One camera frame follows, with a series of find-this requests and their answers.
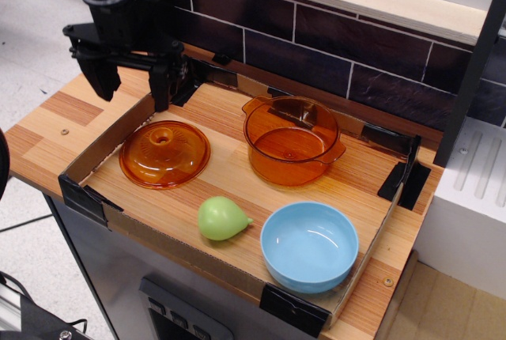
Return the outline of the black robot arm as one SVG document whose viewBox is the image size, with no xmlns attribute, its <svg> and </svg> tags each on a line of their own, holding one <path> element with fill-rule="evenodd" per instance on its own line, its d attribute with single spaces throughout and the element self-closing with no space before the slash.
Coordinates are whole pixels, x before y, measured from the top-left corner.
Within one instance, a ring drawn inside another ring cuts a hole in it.
<svg viewBox="0 0 506 340">
<path fill-rule="evenodd" d="M 159 22 L 164 0 L 82 0 L 88 24 L 67 25 L 70 52 L 96 94 L 111 100 L 121 81 L 118 68 L 144 70 L 156 111 L 165 111 L 188 69 L 184 46 Z"/>
</svg>

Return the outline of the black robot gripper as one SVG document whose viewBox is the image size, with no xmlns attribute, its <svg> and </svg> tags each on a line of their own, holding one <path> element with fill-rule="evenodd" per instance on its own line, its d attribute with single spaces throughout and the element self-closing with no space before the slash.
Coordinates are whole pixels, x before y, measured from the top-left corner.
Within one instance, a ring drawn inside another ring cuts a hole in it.
<svg viewBox="0 0 506 340">
<path fill-rule="evenodd" d="M 184 46 L 156 21 L 163 0 L 83 0 L 93 22 L 67 25 L 72 57 L 78 61 L 95 93 L 111 101 L 121 80 L 118 68 L 149 72 L 155 112 L 168 109 L 176 91 L 188 79 Z"/>
</svg>

